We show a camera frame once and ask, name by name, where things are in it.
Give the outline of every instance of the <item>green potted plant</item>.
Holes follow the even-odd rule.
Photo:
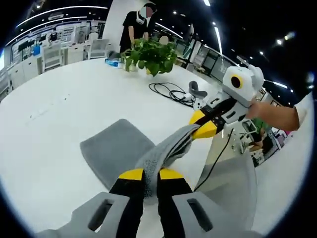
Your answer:
[[[156,76],[158,73],[169,73],[177,58],[175,44],[167,43],[162,45],[154,40],[135,40],[134,48],[121,54],[122,61],[125,62],[125,70],[130,71],[131,64],[140,69],[146,68],[147,74]]]

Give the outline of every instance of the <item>black ceiling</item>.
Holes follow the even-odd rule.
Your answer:
[[[307,73],[313,71],[313,47],[310,48],[309,25],[313,24],[313,15],[304,3],[292,4],[280,0],[209,0],[211,7],[204,0],[152,0],[158,6],[153,17],[156,21],[181,35],[188,30],[188,24],[193,24],[195,32],[204,44],[219,50],[212,22],[219,28],[223,54],[238,62],[237,56],[245,57],[248,63],[259,66],[264,71],[266,79],[280,82],[290,89],[284,89],[272,83],[265,82],[264,87],[271,91],[282,104],[298,102],[308,92]],[[31,15],[51,9],[73,5],[94,5],[110,8],[112,0],[46,0],[40,9],[34,9]],[[15,9],[22,15],[22,9]],[[88,16],[88,19],[106,20],[108,10],[104,9],[69,9],[68,17]],[[23,19],[16,18],[14,25]],[[23,25],[30,29],[41,24],[42,18],[35,18]],[[8,31],[6,40],[19,34],[20,29]],[[284,41],[281,46],[277,39],[283,39],[290,32],[295,37]]]

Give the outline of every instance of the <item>gray cloth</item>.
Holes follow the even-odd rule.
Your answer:
[[[97,135],[80,143],[88,165],[111,189],[125,171],[143,168],[146,177],[145,198],[156,199],[158,173],[183,157],[193,141],[192,133],[199,125],[187,125],[155,146],[127,120],[121,119]]]
[[[156,197],[160,169],[169,167],[175,160],[182,158],[188,153],[193,141],[192,133],[199,127],[196,124],[182,127],[138,161],[135,168],[143,168],[145,172],[145,198]]]
[[[154,147],[125,119],[80,143],[87,164],[107,189],[112,188],[120,174],[134,169],[139,159]]]

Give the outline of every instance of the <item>ceiling light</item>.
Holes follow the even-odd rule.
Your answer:
[[[63,21],[63,20],[70,20],[70,19],[78,19],[78,18],[87,18],[86,16],[77,16],[77,17],[68,17],[68,18],[62,18],[62,19],[57,19],[57,20],[53,20],[53,21],[49,21],[47,23],[43,23],[43,24],[40,24],[40,25],[37,25],[37,26],[34,26],[30,29],[28,29],[27,31],[25,32],[22,32],[20,35],[14,37],[12,40],[10,40],[5,46],[8,46],[10,43],[12,43],[14,40],[17,40],[17,38],[19,38],[20,36],[23,36],[25,33],[27,33],[28,31],[31,31],[31,30],[34,30],[40,26],[44,26],[45,24],[50,24],[50,23],[53,23],[53,22],[57,22],[57,21]]]
[[[204,3],[206,4],[206,6],[210,6],[209,0],[204,0]]]
[[[277,83],[277,82],[273,82],[275,85],[280,86],[282,88],[287,88],[287,86],[285,86],[284,84],[281,83]]]
[[[215,27],[214,30],[216,31],[216,35],[217,35],[217,39],[218,39],[219,51],[220,51],[220,54],[222,55],[222,46],[221,46],[221,40],[220,40],[220,34],[219,34],[218,27]]]
[[[178,35],[176,32],[172,31],[171,29],[168,29],[166,26],[163,26],[163,25],[161,25],[161,24],[159,24],[159,23],[157,23],[157,22],[156,22],[155,24],[158,25],[158,26],[160,26],[160,27],[162,27],[162,28],[164,28],[165,30],[167,30],[167,31],[169,31],[169,32],[171,32],[171,33],[173,33],[174,35],[178,36],[179,38],[184,39],[182,36]]]
[[[28,19],[26,19],[25,21],[22,21],[20,24],[18,24],[15,28],[19,27],[20,25],[24,24],[25,22],[31,20],[31,19],[34,19],[35,17],[38,17],[38,16],[42,16],[43,14],[46,14],[46,13],[49,13],[49,12],[53,12],[53,11],[60,11],[60,10],[64,10],[64,9],[71,9],[71,8],[98,8],[98,9],[108,9],[107,7],[104,7],[104,6],[66,6],[66,7],[61,7],[61,8],[56,8],[56,9],[52,9],[52,10],[49,10],[49,11],[45,11],[45,12],[42,12],[40,14],[37,14],[35,16],[32,16]]]

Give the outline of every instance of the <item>white table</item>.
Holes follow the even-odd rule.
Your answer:
[[[104,59],[78,62],[48,71],[21,85],[0,104],[0,174],[9,201],[31,230],[57,229],[74,209],[107,191],[84,160],[79,143],[128,119],[158,144],[187,125],[193,110],[148,88],[173,82],[188,90],[217,93],[196,75],[176,66],[151,78],[144,70],[125,72]],[[197,184],[212,139],[193,142],[172,168]],[[157,205],[146,206],[138,237],[163,235]]]

